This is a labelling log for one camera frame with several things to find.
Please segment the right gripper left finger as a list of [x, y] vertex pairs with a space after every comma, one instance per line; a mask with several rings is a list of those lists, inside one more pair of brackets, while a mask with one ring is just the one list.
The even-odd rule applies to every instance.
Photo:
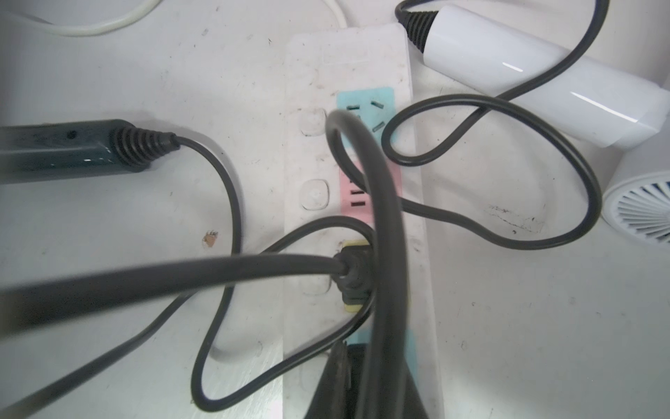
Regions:
[[312, 402], [305, 414], [306, 419], [345, 418], [349, 372], [347, 344], [339, 341], [332, 347]]

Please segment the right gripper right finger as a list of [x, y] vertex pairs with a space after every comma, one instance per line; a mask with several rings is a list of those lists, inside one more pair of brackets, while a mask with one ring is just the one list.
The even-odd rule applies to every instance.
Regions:
[[419, 391], [416, 387], [413, 375], [409, 366], [405, 367], [406, 383], [404, 402], [402, 403], [402, 419], [428, 419], [427, 411], [420, 399]]

